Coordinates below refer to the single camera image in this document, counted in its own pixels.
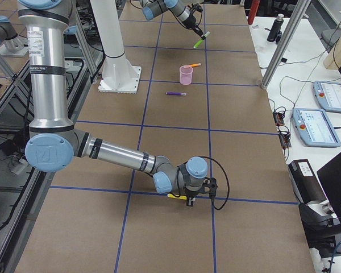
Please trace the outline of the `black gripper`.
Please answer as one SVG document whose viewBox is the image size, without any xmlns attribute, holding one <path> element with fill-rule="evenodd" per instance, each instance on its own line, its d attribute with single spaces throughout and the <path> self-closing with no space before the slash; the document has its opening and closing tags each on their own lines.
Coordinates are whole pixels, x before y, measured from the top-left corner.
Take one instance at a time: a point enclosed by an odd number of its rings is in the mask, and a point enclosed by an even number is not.
<svg viewBox="0 0 341 273">
<path fill-rule="evenodd" d="M 193 206 L 196 196 L 205 193 L 202 187 L 200 187 L 200 189 L 189 189 L 185 187 L 184 192 L 186 195 L 186 206 Z"/>
<path fill-rule="evenodd" d="M 203 34 L 203 31 L 197 25 L 196 18 L 193 15 L 190 15 L 186 19 L 186 28 L 188 30 L 193 30 L 200 37 L 200 39 L 204 39 L 205 38 L 204 34 Z"/>
</svg>

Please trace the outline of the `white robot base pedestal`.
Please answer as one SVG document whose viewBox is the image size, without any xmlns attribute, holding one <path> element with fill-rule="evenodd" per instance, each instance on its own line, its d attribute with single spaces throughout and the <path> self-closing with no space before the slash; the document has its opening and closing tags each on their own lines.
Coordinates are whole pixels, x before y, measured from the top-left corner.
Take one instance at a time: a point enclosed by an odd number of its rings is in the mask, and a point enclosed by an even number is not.
<svg viewBox="0 0 341 273">
<path fill-rule="evenodd" d="M 126 58 L 115 1 L 91 0 L 90 4 L 105 55 L 98 90 L 136 93 L 142 68 L 131 65 Z"/>
</svg>

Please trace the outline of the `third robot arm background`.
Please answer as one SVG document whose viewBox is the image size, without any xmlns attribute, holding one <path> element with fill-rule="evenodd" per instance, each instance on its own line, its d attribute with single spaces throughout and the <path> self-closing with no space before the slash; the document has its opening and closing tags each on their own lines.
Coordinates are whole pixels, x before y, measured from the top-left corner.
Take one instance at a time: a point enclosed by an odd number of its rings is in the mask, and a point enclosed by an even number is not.
<svg viewBox="0 0 341 273">
<path fill-rule="evenodd" d="M 27 52 L 27 38 L 21 37 L 9 19 L 0 15 L 0 54 L 6 57 L 23 57 Z"/>
</svg>

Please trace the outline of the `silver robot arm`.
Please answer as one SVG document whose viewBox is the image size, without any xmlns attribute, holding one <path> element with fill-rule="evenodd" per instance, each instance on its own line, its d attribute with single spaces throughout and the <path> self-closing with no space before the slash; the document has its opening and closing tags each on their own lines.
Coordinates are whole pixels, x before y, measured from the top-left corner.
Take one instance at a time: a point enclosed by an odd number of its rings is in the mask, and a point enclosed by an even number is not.
<svg viewBox="0 0 341 273">
<path fill-rule="evenodd" d="M 27 161 L 40 171 L 56 172 L 75 156 L 99 159 L 151 175 L 159 194 L 185 196 L 187 205 L 199 194 L 213 198 L 217 186 L 207 176 L 203 158 L 173 166 L 164 156 L 121 147 L 74 128 L 67 109 L 64 31 L 75 9 L 73 1 L 18 2 L 19 19 L 27 29 L 34 101 Z"/>
<path fill-rule="evenodd" d="M 169 11 L 175 19 L 187 30 L 194 31 L 201 40 L 205 40 L 208 36 L 201 30 L 195 12 L 203 14 L 203 8 L 199 1 L 181 1 L 181 0 L 160 0 L 160 1 L 139 1 L 142 12 L 146 20 L 153 20 L 159 15 Z"/>
</svg>

